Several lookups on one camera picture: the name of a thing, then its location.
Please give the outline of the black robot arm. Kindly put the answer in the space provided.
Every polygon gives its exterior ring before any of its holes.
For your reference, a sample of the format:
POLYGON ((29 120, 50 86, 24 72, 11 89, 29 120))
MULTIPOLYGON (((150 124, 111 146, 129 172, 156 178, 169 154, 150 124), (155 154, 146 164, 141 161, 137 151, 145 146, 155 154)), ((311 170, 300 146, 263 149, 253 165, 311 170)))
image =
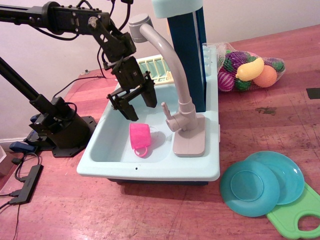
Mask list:
POLYGON ((49 35, 60 39, 63 33, 76 36, 93 36, 108 59, 104 64, 115 75, 120 87, 108 94, 107 99, 114 110, 118 110, 130 121, 137 121, 138 116, 130 101, 141 95, 145 105, 157 106, 155 83, 147 71, 143 73, 134 58, 136 46, 132 36, 122 33, 111 19, 108 12, 93 8, 90 4, 82 6, 62 6, 55 1, 44 6, 21 7, 1 5, 0 20, 15 25, 29 25, 42 32, 49 30, 49 35))

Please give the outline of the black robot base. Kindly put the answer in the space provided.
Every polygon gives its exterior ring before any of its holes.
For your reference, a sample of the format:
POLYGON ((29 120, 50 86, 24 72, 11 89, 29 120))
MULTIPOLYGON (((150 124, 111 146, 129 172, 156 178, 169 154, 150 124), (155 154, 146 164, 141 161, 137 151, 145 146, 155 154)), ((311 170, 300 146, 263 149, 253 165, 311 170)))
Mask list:
POLYGON ((55 158, 73 157, 88 145, 97 122, 92 116, 79 116, 73 102, 42 94, 29 103, 39 111, 29 125, 32 131, 24 141, 38 151, 51 151, 55 158))

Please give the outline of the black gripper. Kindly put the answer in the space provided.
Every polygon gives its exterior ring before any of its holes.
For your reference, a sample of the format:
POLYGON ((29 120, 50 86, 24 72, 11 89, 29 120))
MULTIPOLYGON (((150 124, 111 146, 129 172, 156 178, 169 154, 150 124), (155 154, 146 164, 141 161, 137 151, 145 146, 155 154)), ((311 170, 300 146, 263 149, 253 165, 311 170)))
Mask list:
POLYGON ((138 96, 136 88, 142 88, 141 96, 147 107, 157 106, 157 96, 155 82, 146 71, 142 74, 138 62, 134 56, 121 58, 112 66, 111 73, 116 76, 120 85, 114 92, 109 93, 107 98, 111 102, 114 110, 119 110, 121 114, 130 121, 136 122, 139 118, 134 107, 129 103, 138 96))

